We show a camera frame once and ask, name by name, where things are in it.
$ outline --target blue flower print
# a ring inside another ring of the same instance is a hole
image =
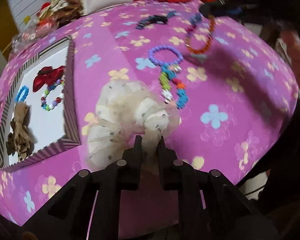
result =
[[[83,37],[84,38],[91,38],[91,36],[92,36],[92,33],[86,33]]]
[[[145,67],[155,68],[155,65],[149,60],[149,58],[137,57],[135,61],[138,63],[137,69],[139,70],[142,70]]]
[[[222,38],[216,37],[216,40],[219,41],[221,44],[228,45],[228,42],[226,42],[226,41],[225,41],[224,39],[222,39]]]
[[[209,112],[203,113],[200,120],[205,124],[211,122],[212,128],[218,129],[221,126],[221,122],[228,120],[228,114],[225,112],[219,112],[217,105],[210,105]]]
[[[253,48],[249,48],[249,50],[252,54],[254,54],[255,56],[258,56],[258,53]]]
[[[126,23],[123,23],[124,25],[127,25],[127,26],[130,26],[132,24],[136,24],[137,22],[126,22]]]
[[[55,37],[52,37],[52,38],[49,40],[49,44],[53,43],[55,40],[56,40],[56,38],[55,38]]]
[[[273,75],[269,71],[267,71],[266,69],[265,69],[265,76],[270,78],[270,79],[273,79]]]
[[[117,33],[117,36],[115,36],[114,38],[117,39],[117,38],[120,38],[122,36],[127,37],[128,35],[129,35],[129,32],[128,31],[124,31],[124,32]]]
[[[101,57],[98,57],[98,55],[96,54],[96,55],[93,55],[91,58],[88,58],[87,60],[86,60],[86,67],[88,68],[88,67],[91,67],[94,63],[96,63],[96,62],[98,62],[98,61],[100,61],[101,60]]]
[[[29,191],[26,192],[26,196],[23,198],[23,200],[27,205],[28,212],[31,212],[31,209],[35,209],[34,202],[31,200],[31,195]]]

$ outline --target metal screw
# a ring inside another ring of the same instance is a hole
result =
[[[211,175],[212,175],[213,177],[219,177],[219,176],[221,175],[221,173],[220,173],[220,171],[218,171],[218,170],[212,170],[212,171],[211,171]]]
[[[117,165],[118,166],[124,166],[124,165],[126,165],[127,164],[127,162],[125,161],[125,160],[118,160],[117,161]]]
[[[88,174],[89,174],[89,171],[88,170],[81,170],[81,171],[79,171],[79,176],[80,177],[85,177],[85,176],[88,176]]]
[[[175,166],[181,166],[183,164],[183,161],[182,160],[175,160],[174,162],[173,162],[173,165],[175,165]]]

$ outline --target human hand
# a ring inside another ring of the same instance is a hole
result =
[[[300,87],[300,39],[296,31],[282,31],[281,38],[287,44],[287,54],[291,57],[291,69]]]

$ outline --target beaded bracelet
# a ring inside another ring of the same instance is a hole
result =
[[[50,111],[54,109],[59,103],[61,103],[61,100],[63,99],[63,93],[61,93],[55,100],[52,101],[52,104],[48,105],[46,102],[47,96],[50,94],[51,90],[54,90],[58,85],[65,85],[65,81],[63,79],[58,79],[52,86],[48,86],[47,89],[44,91],[42,98],[41,98],[41,107],[44,110]]]
[[[178,56],[178,59],[173,62],[157,61],[153,57],[153,53],[162,49],[168,49],[172,51]],[[183,60],[183,56],[181,55],[181,53],[171,46],[157,46],[149,51],[149,59],[153,64],[161,66],[161,74],[159,80],[163,90],[161,95],[165,98],[165,102],[167,104],[175,104],[179,109],[183,108],[188,102],[189,97],[187,96],[185,91],[186,86],[181,82],[181,80],[176,78],[176,72],[181,71],[181,68],[178,65]],[[170,80],[177,86],[177,95],[179,96],[177,102],[173,100],[173,96],[170,92]]]
[[[27,86],[23,86],[23,87],[19,90],[19,92],[18,92],[18,94],[17,94],[17,96],[16,96],[16,102],[23,102],[23,101],[25,101],[25,100],[26,100],[26,97],[28,96],[28,94],[29,94],[29,88],[28,88]]]
[[[201,49],[193,49],[190,46],[190,35],[191,35],[191,33],[194,32],[194,30],[197,28],[197,24],[201,21],[201,14],[197,13],[195,15],[195,17],[190,20],[191,26],[187,29],[185,44],[191,53],[203,54],[210,48],[211,43],[212,43],[212,33],[214,31],[216,22],[215,22],[215,18],[212,15],[209,15],[209,20],[210,20],[210,27],[209,27],[208,41]]]

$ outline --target white tulle fabric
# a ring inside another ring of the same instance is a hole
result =
[[[96,105],[98,123],[88,132],[88,164],[104,169],[122,158],[128,142],[142,135],[142,167],[157,173],[155,151],[179,125],[175,106],[159,101],[143,82],[112,80],[106,84]]]

